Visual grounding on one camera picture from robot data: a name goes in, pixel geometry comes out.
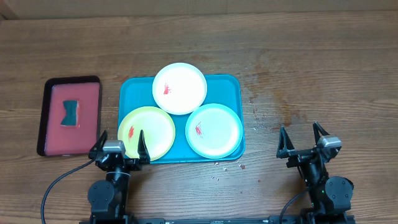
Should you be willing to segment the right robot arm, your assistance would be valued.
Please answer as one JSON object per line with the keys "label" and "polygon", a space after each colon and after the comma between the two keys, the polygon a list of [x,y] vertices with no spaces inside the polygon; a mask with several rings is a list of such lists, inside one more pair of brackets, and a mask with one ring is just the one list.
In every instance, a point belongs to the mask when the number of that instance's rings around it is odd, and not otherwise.
{"label": "right robot arm", "polygon": [[[351,209],[354,184],[345,177],[330,177],[325,164],[335,158],[342,148],[341,140],[326,132],[318,122],[313,123],[315,145],[310,149],[295,150],[284,127],[279,131],[276,157],[287,159],[288,168],[296,167],[306,188],[283,207],[278,217],[270,217],[276,223],[355,223]],[[286,215],[288,207],[307,194],[312,206],[301,209],[298,215]]]}

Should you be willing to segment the yellow-green plate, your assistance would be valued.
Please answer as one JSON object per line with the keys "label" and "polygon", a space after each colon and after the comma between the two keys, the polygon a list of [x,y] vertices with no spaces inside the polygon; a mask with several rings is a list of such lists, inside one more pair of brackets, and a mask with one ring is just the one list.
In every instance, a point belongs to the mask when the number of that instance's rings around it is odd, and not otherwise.
{"label": "yellow-green plate", "polygon": [[154,106],[143,106],[123,118],[118,128],[118,139],[126,149],[125,156],[138,158],[140,132],[151,161],[160,159],[171,149],[175,140],[175,125],[168,113]]}

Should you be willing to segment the white plate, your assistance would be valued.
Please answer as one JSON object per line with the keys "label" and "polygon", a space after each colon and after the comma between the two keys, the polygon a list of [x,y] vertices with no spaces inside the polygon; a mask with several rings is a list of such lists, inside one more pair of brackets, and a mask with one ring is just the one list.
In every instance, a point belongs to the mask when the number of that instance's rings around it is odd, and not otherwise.
{"label": "white plate", "polygon": [[154,78],[152,96],[164,111],[174,115],[189,114],[199,108],[207,94],[204,74],[188,63],[172,63]]}

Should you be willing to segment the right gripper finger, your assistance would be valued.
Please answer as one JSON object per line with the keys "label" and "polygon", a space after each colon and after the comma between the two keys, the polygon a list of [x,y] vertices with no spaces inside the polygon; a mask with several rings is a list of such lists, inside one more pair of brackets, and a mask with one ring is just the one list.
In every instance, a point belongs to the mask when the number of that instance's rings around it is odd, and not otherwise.
{"label": "right gripper finger", "polygon": [[318,122],[313,123],[313,133],[315,137],[315,143],[317,144],[318,141],[320,140],[321,136],[327,136],[329,135],[328,132],[326,132],[321,125]]}
{"label": "right gripper finger", "polygon": [[293,152],[293,151],[295,151],[294,146],[285,128],[281,127],[279,130],[279,145],[277,148],[277,152]]}

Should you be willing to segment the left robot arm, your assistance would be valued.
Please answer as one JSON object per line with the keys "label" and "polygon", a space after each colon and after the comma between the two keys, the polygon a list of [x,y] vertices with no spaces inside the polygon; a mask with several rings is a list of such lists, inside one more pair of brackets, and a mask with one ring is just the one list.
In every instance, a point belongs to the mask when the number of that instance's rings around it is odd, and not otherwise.
{"label": "left robot arm", "polygon": [[95,165],[106,173],[104,180],[96,181],[88,190],[91,204],[89,222],[138,223],[134,215],[126,213],[126,205],[131,172],[141,171],[142,166],[150,164],[144,132],[139,133],[139,157],[134,159],[124,157],[126,149],[122,140],[107,140],[107,137],[107,132],[103,132],[88,154]]}

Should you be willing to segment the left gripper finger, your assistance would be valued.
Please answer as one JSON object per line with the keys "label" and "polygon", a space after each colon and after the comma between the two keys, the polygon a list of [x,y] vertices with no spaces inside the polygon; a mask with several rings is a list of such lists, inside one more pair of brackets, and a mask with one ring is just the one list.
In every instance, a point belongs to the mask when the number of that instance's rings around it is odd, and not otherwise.
{"label": "left gripper finger", "polygon": [[108,132],[106,130],[103,131],[100,138],[94,144],[94,146],[90,149],[90,153],[99,152],[103,150],[103,146],[108,138]]}
{"label": "left gripper finger", "polygon": [[137,152],[139,154],[140,159],[150,159],[149,152],[147,150],[147,146],[144,139],[144,131],[140,130],[138,145],[137,145]]}

